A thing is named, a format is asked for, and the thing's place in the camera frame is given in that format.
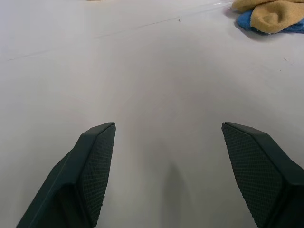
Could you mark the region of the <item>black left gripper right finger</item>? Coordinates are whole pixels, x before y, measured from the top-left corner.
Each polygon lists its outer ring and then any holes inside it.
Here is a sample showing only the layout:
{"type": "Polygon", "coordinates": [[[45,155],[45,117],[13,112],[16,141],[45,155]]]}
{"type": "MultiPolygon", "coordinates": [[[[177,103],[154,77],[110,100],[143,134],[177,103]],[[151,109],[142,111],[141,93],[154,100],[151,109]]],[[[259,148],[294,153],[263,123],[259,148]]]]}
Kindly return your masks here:
{"type": "Polygon", "coordinates": [[[222,124],[236,183],[258,228],[304,228],[304,169],[272,137],[222,124]]]}

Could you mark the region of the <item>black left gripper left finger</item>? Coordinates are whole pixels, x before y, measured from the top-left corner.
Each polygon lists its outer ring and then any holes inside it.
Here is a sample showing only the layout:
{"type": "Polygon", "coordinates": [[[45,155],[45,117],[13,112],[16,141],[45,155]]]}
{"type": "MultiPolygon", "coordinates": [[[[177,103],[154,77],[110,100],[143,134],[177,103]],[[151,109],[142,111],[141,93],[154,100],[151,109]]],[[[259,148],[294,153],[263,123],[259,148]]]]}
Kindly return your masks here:
{"type": "Polygon", "coordinates": [[[82,133],[51,170],[16,228],[95,228],[113,154],[115,123],[82,133]]]}

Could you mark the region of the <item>yellow sock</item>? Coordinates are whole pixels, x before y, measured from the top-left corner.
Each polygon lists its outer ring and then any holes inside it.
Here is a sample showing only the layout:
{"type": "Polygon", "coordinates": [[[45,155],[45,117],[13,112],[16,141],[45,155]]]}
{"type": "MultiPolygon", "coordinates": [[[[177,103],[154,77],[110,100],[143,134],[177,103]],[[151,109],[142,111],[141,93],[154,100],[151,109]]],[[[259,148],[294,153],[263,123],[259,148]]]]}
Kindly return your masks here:
{"type": "Polygon", "coordinates": [[[252,11],[250,26],[274,34],[304,19],[304,0],[234,0],[238,12],[252,11]]]}

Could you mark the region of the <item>blue sock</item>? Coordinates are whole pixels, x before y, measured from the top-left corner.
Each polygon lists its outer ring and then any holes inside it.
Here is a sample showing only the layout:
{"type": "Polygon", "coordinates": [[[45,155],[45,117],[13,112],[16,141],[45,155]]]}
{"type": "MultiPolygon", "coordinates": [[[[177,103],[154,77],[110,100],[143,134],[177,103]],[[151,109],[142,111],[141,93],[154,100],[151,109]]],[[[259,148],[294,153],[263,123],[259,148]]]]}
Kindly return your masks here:
{"type": "MultiPolygon", "coordinates": [[[[270,33],[264,33],[258,29],[256,29],[255,27],[252,27],[250,25],[250,19],[251,19],[251,14],[252,14],[252,10],[246,11],[245,13],[241,14],[237,20],[236,20],[236,24],[241,27],[243,30],[245,31],[253,31],[257,34],[260,35],[270,35],[270,33]]],[[[299,21],[296,24],[293,24],[283,30],[280,30],[279,33],[300,33],[300,34],[304,34],[304,18],[299,21]]]]}

